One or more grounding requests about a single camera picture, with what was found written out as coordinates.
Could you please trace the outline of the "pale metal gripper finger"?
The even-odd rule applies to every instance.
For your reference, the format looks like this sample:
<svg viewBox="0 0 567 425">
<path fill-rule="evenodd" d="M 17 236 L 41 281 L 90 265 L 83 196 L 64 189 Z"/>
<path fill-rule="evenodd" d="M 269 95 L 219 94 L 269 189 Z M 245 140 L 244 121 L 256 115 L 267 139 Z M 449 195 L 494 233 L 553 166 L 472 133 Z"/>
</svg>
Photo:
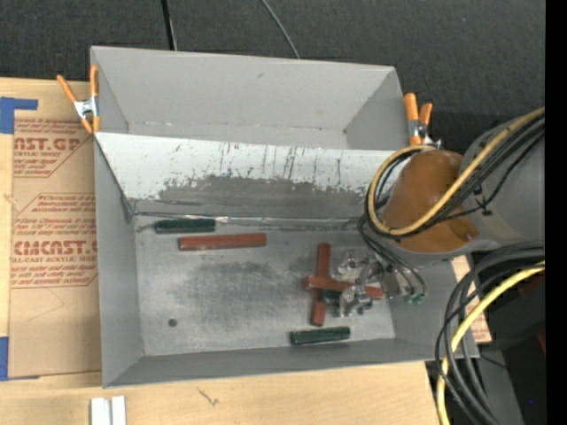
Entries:
<svg viewBox="0 0 567 425">
<path fill-rule="evenodd" d="M 343 254 L 336 268 L 336 277 L 338 279 L 357 279 L 364 272 L 375 269 L 376 266 L 377 260 L 367 251 L 349 250 Z"/>
<path fill-rule="evenodd" d="M 335 307 L 335 315 L 346 318 L 353 313 L 364 313 L 373 305 L 373 298 L 362 287 L 349 287 L 339 293 Z"/>
</svg>

